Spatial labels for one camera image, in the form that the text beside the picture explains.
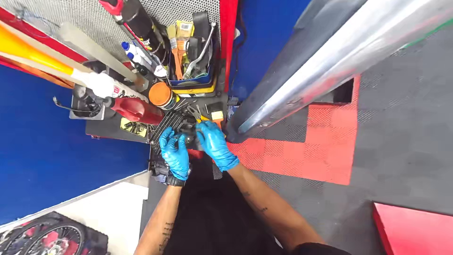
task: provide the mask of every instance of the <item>white bottle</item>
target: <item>white bottle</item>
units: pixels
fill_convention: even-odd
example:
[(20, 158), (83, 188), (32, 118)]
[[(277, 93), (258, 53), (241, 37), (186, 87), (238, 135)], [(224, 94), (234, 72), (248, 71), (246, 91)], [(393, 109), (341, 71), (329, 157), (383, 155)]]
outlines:
[(160, 64), (160, 61), (159, 61), (159, 59), (157, 57), (154, 60), (149, 59), (139, 47), (135, 46), (134, 44), (130, 44), (128, 42), (122, 42), (121, 46), (123, 47), (123, 49), (126, 52), (126, 54), (132, 53), (134, 56), (138, 55), (144, 61), (146, 61), (149, 64), (149, 66), (150, 66), (150, 68), (148, 68), (148, 66), (145, 65), (146, 68), (151, 70), (151, 72), (153, 72), (153, 74), (156, 77), (158, 77), (158, 78), (166, 78), (167, 77), (167, 70), (165, 70), (163, 65)]
[(78, 69), (74, 69), (71, 77), (82, 81), (86, 85), (86, 87), (91, 88), (93, 90), (93, 93), (98, 97), (134, 97), (140, 98), (141, 100), (148, 103), (146, 96), (132, 90), (131, 88), (113, 79), (105, 73), (85, 73), (79, 71)]
[(135, 63), (139, 63), (139, 64), (145, 66), (146, 69), (148, 69), (149, 71), (151, 71), (151, 66), (148, 64), (148, 62), (146, 62), (146, 61), (145, 61), (142, 57), (140, 57), (138, 54), (135, 54), (135, 55), (134, 55), (134, 54), (132, 54), (131, 52), (129, 52), (129, 53), (127, 54), (127, 57), (128, 57), (130, 60), (134, 61)]

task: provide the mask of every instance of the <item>blue wall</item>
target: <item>blue wall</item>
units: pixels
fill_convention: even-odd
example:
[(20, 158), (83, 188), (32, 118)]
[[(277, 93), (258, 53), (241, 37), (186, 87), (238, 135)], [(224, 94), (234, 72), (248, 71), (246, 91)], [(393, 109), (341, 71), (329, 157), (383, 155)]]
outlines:
[(0, 225), (146, 169), (149, 146), (91, 139), (71, 90), (0, 65)]
[[(233, 55), (230, 72), (230, 95), (243, 99), (263, 78), (272, 61), (288, 41), (297, 19), (310, 0), (240, 0), (242, 17), (248, 38), (239, 49), (239, 69), (231, 85), (236, 70), (236, 57)], [(241, 42), (243, 34), (234, 44)]]

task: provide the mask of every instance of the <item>wooden brush handle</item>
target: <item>wooden brush handle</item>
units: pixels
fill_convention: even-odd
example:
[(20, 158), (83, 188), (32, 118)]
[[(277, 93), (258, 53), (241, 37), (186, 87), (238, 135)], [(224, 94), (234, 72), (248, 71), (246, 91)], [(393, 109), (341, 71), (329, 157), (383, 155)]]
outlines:
[(173, 56), (174, 56), (174, 66), (175, 66), (176, 77), (178, 78), (178, 81), (179, 81), (179, 80), (183, 79), (183, 73), (181, 72), (181, 59), (179, 58), (177, 48), (171, 49), (171, 52), (173, 53)]
[(183, 50), (183, 49), (178, 49), (178, 62), (179, 62), (179, 67), (180, 67), (180, 69), (182, 68), (182, 64), (183, 64), (182, 61), (183, 61), (183, 55), (184, 55), (184, 53), (186, 53), (185, 50)]

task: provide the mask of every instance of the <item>blue cap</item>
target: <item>blue cap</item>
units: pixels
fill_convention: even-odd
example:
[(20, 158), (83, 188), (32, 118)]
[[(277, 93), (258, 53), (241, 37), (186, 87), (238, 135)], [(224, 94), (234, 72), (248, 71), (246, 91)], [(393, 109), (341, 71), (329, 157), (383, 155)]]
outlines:
[(128, 42), (122, 42), (121, 43), (121, 47), (123, 47), (124, 50), (128, 50), (129, 49), (129, 43)]

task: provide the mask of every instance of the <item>perforated metal panel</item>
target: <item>perforated metal panel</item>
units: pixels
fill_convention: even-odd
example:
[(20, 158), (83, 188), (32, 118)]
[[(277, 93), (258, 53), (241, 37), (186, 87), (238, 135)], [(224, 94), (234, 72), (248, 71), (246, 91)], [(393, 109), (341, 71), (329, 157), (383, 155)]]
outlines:
[(192, 21), (192, 13), (207, 11), (210, 22), (217, 23), (220, 41), (220, 0), (141, 0), (149, 15), (165, 26), (177, 20)]
[[(210, 21), (217, 23), (220, 40), (219, 0), (141, 0), (141, 2), (147, 12), (165, 26), (175, 24), (176, 20), (192, 21), (192, 13), (208, 11)], [(15, 15), (23, 13), (24, 20), (62, 43), (64, 42), (58, 38), (58, 25), (70, 22), (118, 60), (128, 60), (120, 43), (130, 41), (129, 37), (97, 0), (0, 0), (0, 6)]]

